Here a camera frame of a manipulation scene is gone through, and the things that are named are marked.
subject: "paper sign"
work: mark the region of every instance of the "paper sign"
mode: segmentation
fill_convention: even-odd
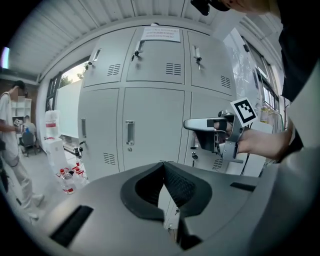
[[[145,27],[141,40],[163,40],[180,42],[180,30],[177,28],[166,27]]]
[[[256,112],[247,97],[232,101],[230,104],[242,127],[245,127],[258,119]]]

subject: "floor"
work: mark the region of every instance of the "floor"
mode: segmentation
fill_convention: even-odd
[[[70,167],[74,167],[76,165],[76,157],[67,151],[64,151],[64,153]],[[57,206],[65,198],[72,196],[72,194],[68,195],[63,192],[59,184],[59,178],[57,178],[51,170],[47,154],[44,151],[41,151],[36,155],[33,152],[30,152],[29,157],[20,156],[20,161],[32,179],[33,192],[44,195],[44,200],[38,207],[37,213],[39,218]],[[16,201],[16,198],[19,199],[21,197],[21,187],[11,168],[7,165],[4,166],[4,168],[10,177],[10,191],[8,196],[10,201],[13,204],[16,204],[14,207],[16,207],[17,212],[21,213],[20,206]]]

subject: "locker door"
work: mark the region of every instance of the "locker door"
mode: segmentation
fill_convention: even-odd
[[[214,118],[218,116],[219,111],[228,110],[232,111],[230,101],[217,98],[214,96],[201,94],[201,93],[192,93],[191,98],[191,118]],[[192,166],[193,158],[192,152],[195,152],[198,156],[198,159],[194,163],[194,167],[199,169],[204,169],[207,171],[218,171],[224,173],[227,170],[228,162],[223,161],[223,159],[207,150],[201,149],[200,145],[197,149],[191,149],[194,146],[193,140],[194,133],[189,131],[188,144],[186,149],[186,156],[184,164]]]
[[[135,28],[121,29],[102,35],[97,42],[85,73],[84,87],[119,82]]]
[[[136,30],[129,53],[140,50],[140,58],[130,62],[127,81],[156,81],[168,83],[185,83],[185,53],[183,32],[180,30],[181,42],[147,40],[140,41],[144,28]]]
[[[126,88],[123,106],[124,169],[178,162],[184,112],[184,92],[156,88]],[[162,187],[158,207],[168,211],[170,194]]]
[[[232,65],[223,42],[188,31],[191,57],[191,85],[227,95],[235,95],[236,86]],[[196,63],[201,57],[200,69]]]
[[[85,140],[82,156],[90,181],[119,172],[116,142],[118,93],[119,89],[104,89],[80,94],[79,141]]]

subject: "person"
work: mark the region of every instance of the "person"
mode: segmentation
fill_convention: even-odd
[[[35,213],[35,206],[43,201],[43,194],[34,194],[32,181],[20,162],[18,140],[16,133],[20,133],[23,126],[14,126],[11,110],[11,100],[18,101],[19,95],[25,95],[26,86],[21,80],[16,81],[11,90],[4,92],[0,97],[0,138],[5,143],[5,150],[2,151],[3,160],[12,168],[16,179],[21,185],[22,199],[21,206],[32,219],[38,219]]]
[[[300,4],[289,0],[212,0],[211,5],[219,11],[229,9],[242,13],[272,13],[279,17],[283,30],[279,37],[284,83],[282,96],[293,102],[307,82],[319,59],[319,49],[312,47],[316,38],[318,24],[317,8],[301,9]],[[232,126],[227,123],[226,132]],[[281,162],[284,157],[303,147],[299,134],[289,120],[288,128],[281,133],[268,134],[254,129],[246,129],[238,143],[239,153],[260,155]]]
[[[30,121],[30,116],[26,115],[24,117],[23,126],[24,126],[25,131],[28,131],[33,134],[33,143],[34,143],[35,147],[37,148],[38,152],[40,152],[40,147],[39,147],[39,143],[37,140],[37,129],[36,129],[35,124]],[[19,138],[19,142],[20,142],[22,154],[26,154],[26,149],[23,144],[22,137]]]

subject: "locker vent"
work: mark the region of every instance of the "locker vent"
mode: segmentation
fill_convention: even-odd
[[[116,165],[115,155],[114,154],[108,154],[103,153],[104,162],[109,165]]]
[[[120,66],[121,66],[121,64],[110,65],[109,69],[108,69],[107,76],[118,75],[120,72]]]
[[[224,163],[223,159],[214,160],[212,169],[216,169],[216,170],[221,169],[223,163]]]
[[[227,87],[228,89],[230,89],[231,85],[230,85],[230,79],[221,75],[221,85],[224,87]]]
[[[181,76],[181,64],[167,63],[165,73],[168,75]]]

